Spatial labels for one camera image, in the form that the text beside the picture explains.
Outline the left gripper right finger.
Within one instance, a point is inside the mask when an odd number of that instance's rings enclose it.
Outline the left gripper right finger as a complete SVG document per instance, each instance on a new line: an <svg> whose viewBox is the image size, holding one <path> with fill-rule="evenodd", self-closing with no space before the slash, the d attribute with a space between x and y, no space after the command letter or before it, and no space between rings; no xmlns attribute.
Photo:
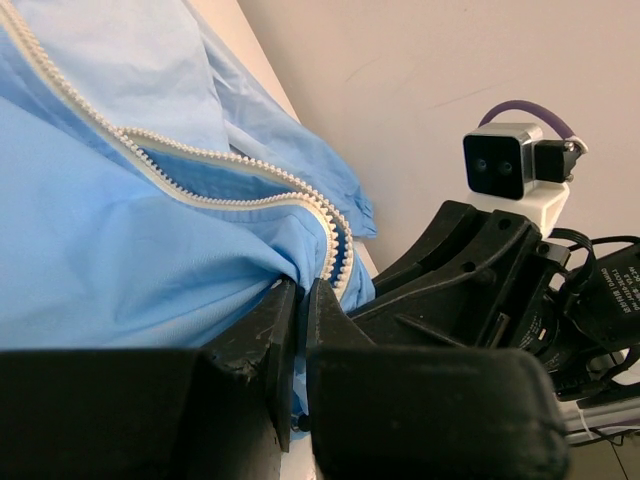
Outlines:
<svg viewBox="0 0 640 480"><path fill-rule="evenodd" d="M562 479L569 471L551 379L526 352L379 346L318 280L306 365L312 450L325 479Z"/></svg>

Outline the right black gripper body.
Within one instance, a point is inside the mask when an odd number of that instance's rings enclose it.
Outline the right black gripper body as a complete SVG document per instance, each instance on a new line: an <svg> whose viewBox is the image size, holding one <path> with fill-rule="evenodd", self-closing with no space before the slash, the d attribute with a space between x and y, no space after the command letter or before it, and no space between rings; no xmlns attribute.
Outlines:
<svg viewBox="0 0 640 480"><path fill-rule="evenodd" d="M508 290L506 323L492 344L537 357L560 400L578 400L600 391L600 375L589 367L600 355L600 343L578 325L575 312L595 273L590 239L572 239L568 247L538 242Z"/></svg>

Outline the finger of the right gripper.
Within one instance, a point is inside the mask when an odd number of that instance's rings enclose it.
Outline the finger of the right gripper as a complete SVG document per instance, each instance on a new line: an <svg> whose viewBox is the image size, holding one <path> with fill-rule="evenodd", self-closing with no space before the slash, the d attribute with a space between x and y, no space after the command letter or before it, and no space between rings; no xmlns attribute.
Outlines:
<svg viewBox="0 0 640 480"><path fill-rule="evenodd" d="M493 347L508 290L541 240L526 217L495 210L439 269L375 298L350 318L378 345Z"/></svg>
<svg viewBox="0 0 640 480"><path fill-rule="evenodd" d="M444 266L471 242L489 216L470 204L445 201L411 247L374 278L376 297Z"/></svg>

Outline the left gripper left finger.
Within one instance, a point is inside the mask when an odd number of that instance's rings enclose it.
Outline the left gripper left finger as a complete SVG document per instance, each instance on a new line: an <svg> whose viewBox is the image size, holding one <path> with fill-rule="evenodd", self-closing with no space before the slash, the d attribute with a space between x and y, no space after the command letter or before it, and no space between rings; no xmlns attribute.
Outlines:
<svg viewBox="0 0 640 480"><path fill-rule="evenodd" d="M276 479L299 292L279 280L199 348L1 356L5 479Z"/></svg>

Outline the light blue hooded jacket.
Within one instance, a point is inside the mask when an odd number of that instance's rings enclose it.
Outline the light blue hooded jacket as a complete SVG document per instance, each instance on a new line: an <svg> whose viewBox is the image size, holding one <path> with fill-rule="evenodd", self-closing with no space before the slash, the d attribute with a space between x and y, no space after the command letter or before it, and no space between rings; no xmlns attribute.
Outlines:
<svg viewBox="0 0 640 480"><path fill-rule="evenodd" d="M200 347L279 278L374 296L348 165L188 1L1 5L1 346Z"/></svg>

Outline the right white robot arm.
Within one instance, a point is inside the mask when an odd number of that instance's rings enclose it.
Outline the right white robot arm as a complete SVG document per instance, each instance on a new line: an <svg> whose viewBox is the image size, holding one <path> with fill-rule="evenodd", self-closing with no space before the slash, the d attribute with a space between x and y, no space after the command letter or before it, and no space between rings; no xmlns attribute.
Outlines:
<svg viewBox="0 0 640 480"><path fill-rule="evenodd" d="M518 348L550 374L576 446L639 430L639 240L447 201L354 323L393 345Z"/></svg>

